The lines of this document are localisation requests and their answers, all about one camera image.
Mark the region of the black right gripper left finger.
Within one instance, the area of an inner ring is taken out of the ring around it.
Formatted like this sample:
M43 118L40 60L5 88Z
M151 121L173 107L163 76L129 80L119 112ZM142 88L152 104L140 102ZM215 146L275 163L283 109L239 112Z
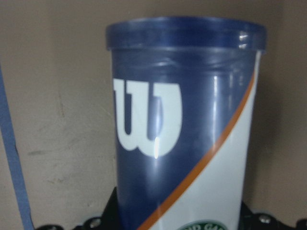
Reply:
M92 217L76 225L72 230L121 230L119 219L117 188L114 187L110 198L100 216Z

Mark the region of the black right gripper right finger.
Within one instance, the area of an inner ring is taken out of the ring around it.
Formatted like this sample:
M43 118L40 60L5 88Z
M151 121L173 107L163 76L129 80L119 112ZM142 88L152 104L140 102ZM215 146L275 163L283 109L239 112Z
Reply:
M288 226L267 213L252 212L242 201L238 230L306 230L307 219L299 219L294 227Z

